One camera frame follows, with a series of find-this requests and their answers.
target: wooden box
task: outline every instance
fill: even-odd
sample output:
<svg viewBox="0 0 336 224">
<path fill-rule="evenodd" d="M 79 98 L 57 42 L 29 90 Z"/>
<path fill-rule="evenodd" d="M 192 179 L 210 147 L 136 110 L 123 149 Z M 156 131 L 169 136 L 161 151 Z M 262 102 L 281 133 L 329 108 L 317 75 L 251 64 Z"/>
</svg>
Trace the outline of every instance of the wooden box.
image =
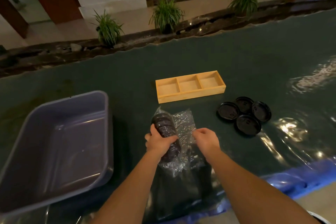
<svg viewBox="0 0 336 224">
<path fill-rule="evenodd" d="M 224 93 L 226 85 L 217 71 L 156 80 L 159 104 Z"/>
</svg>

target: wrapped black object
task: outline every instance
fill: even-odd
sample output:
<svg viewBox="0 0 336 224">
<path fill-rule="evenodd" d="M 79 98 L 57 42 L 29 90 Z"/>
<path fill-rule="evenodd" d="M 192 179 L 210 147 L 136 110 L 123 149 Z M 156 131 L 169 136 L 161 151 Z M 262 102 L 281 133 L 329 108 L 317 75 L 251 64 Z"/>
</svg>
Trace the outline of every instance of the wrapped black object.
<svg viewBox="0 0 336 224">
<path fill-rule="evenodd" d="M 171 115 L 159 107 L 152 118 L 152 124 L 162 137 L 178 136 L 159 163 L 165 171 L 175 177 L 183 169 L 190 170 L 204 165 L 204 156 L 192 135 L 196 126 L 190 110 Z"/>
</svg>

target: plastic table cover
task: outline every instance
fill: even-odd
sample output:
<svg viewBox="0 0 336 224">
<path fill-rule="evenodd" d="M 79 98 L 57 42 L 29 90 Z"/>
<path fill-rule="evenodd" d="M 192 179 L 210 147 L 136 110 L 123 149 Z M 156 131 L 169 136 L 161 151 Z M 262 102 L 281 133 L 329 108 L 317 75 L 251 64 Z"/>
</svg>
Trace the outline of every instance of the plastic table cover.
<svg viewBox="0 0 336 224">
<path fill-rule="evenodd" d="M 213 70 L 227 86 L 224 94 L 165 103 L 162 109 L 189 108 L 196 127 L 214 130 L 234 161 L 293 198 L 336 180 L 335 30 L 336 11 L 329 10 L 1 79 L 1 164 L 34 107 L 92 90 L 109 96 L 115 154 L 106 185 L 3 223 L 87 223 L 145 153 L 144 135 L 159 106 L 155 80 Z M 242 137 L 216 116 L 220 103 L 238 96 L 272 110 L 256 137 Z M 175 178 L 158 168 L 143 223 L 193 223 L 228 206 L 210 166 Z"/>
</svg>

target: gray plastic tub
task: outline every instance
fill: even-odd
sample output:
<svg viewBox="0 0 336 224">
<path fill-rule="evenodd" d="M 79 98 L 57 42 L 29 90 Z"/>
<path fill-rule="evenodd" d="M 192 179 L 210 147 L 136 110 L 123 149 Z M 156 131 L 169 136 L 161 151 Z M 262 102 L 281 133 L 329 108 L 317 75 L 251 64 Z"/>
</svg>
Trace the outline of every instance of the gray plastic tub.
<svg viewBox="0 0 336 224">
<path fill-rule="evenodd" d="M 103 91 L 35 108 L 0 174 L 0 215 L 36 209 L 105 184 L 113 173 L 107 119 Z"/>
</svg>

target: grass-like plant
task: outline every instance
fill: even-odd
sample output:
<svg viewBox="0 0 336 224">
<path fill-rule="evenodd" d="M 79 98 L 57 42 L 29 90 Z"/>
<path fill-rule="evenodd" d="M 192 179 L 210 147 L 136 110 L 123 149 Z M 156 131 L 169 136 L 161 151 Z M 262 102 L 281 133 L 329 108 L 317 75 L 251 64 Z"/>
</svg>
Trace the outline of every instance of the grass-like plant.
<svg viewBox="0 0 336 224">
<path fill-rule="evenodd" d="M 158 5 L 154 8 L 153 15 L 149 24 L 154 22 L 155 28 L 159 28 L 161 33 L 168 34 L 174 29 L 174 26 L 183 20 L 184 11 L 179 9 L 174 0 L 159 0 Z"/>
<path fill-rule="evenodd" d="M 107 14 L 105 10 L 103 15 L 99 15 L 95 10 L 94 12 L 96 13 L 95 17 L 98 22 L 98 25 L 96 25 L 98 40 L 101 43 L 112 47 L 119 41 L 121 32 L 124 33 L 121 29 L 123 24 L 120 25 L 116 23 L 114 19 L 111 19 L 111 15 Z"/>
<path fill-rule="evenodd" d="M 258 10 L 258 0 L 231 0 L 229 8 L 238 16 L 248 16 Z"/>
</svg>

